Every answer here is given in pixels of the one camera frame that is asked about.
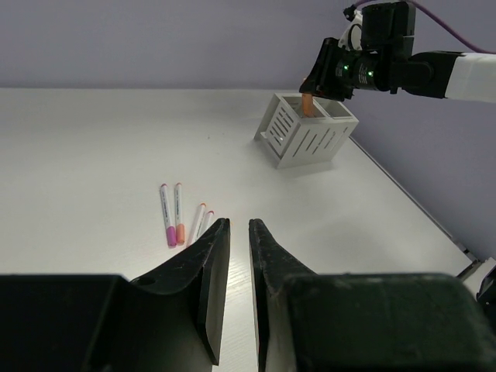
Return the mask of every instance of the cable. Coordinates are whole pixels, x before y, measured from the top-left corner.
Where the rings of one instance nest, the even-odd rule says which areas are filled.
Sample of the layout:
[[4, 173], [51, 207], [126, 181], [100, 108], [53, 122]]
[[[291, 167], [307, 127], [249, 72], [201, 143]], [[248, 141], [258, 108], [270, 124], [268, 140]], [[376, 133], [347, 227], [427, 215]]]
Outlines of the cable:
[[[354, 5], [355, 8], [358, 8], [359, 6], [363, 4], [367, 4], [368, 2], [374, 2], [376, 0], [358, 0]], [[477, 45], [473, 45], [470, 41], [465, 39], [463, 36], [461, 36], [457, 31], [455, 31], [452, 27], [450, 27], [446, 22], [444, 22], [440, 17], [432, 13], [430, 10], [428, 10], [424, 5], [417, 3], [415, 0], [404, 0], [405, 2], [409, 2], [410, 4], [413, 4], [418, 10], [426, 14], [430, 19], [432, 19], [434, 22], [436, 22], [438, 25], [443, 27], [448, 33], [453, 35], [458, 41], [460, 41], [465, 47], [469, 48], [470, 50], [474, 51], [475, 53], [486, 53], [486, 54], [496, 54], [496, 52], [491, 52], [489, 50], [482, 49], [478, 47]]]

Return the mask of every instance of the pink marker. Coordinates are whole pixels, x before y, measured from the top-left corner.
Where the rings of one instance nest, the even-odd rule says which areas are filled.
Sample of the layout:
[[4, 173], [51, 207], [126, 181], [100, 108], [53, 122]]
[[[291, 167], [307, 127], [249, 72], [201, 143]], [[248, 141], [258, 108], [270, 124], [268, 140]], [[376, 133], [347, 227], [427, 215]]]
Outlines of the pink marker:
[[164, 210], [165, 231], [167, 235], [167, 243], [169, 246], [174, 247], [177, 245], [176, 229], [172, 223], [171, 207], [169, 198], [167, 197], [167, 185], [160, 186], [160, 195], [162, 196], [162, 209]]

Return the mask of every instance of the pink cap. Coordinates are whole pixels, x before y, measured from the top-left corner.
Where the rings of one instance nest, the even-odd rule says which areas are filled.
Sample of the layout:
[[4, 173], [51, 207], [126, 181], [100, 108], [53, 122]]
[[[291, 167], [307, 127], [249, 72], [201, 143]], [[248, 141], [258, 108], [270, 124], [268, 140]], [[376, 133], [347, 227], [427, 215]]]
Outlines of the pink cap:
[[167, 243], [172, 247], [177, 245], [176, 229], [173, 226], [167, 229]]

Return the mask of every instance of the white table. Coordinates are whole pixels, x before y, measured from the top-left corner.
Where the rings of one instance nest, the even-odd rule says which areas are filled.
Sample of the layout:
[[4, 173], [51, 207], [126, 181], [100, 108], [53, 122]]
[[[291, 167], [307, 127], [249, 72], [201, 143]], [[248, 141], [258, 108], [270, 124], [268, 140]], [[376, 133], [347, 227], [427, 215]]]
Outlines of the white table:
[[275, 170], [252, 138], [270, 91], [0, 90], [0, 273], [120, 273], [167, 248], [159, 187], [232, 221], [216, 371], [257, 370], [248, 220], [319, 273], [470, 261], [352, 141], [331, 164]]

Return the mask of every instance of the black plastic part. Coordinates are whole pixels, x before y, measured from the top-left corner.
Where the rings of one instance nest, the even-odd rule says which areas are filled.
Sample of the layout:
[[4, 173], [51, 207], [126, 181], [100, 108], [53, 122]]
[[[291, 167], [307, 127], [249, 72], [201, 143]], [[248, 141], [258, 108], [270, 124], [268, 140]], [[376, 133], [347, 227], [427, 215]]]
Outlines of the black plastic part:
[[274, 307], [272, 302], [276, 300], [288, 275], [315, 273], [277, 244], [262, 220], [252, 219], [249, 231], [258, 366], [259, 372], [272, 371], [266, 369], [271, 328], [269, 309]]
[[421, 95], [431, 98], [445, 98], [446, 89], [450, 82], [453, 67], [457, 58], [463, 58], [462, 53], [457, 52], [424, 52], [416, 54], [408, 59], [409, 63], [428, 64], [432, 71], [432, 76], [428, 82], [417, 85], [417, 87], [404, 87], [403, 89], [411, 95]]
[[355, 10], [357, 10], [357, 7], [355, 5], [351, 5], [350, 7], [343, 10], [345, 18], [348, 19], [350, 22], [355, 19]]
[[391, 2], [362, 9], [362, 50], [391, 50], [394, 59], [412, 55], [415, 34], [415, 6], [407, 2]]
[[493, 332], [496, 333], [496, 269], [493, 269], [480, 284], [477, 301], [489, 319]]
[[496, 338], [460, 280], [316, 275], [260, 220], [250, 247], [259, 372], [496, 370]]
[[300, 87], [300, 93], [341, 102], [351, 99], [353, 87], [341, 82], [337, 67], [345, 54], [349, 52], [338, 47], [338, 42], [332, 37], [324, 40], [310, 75]]
[[119, 275], [0, 277], [0, 370], [197, 371], [219, 364], [229, 220], [127, 282]]

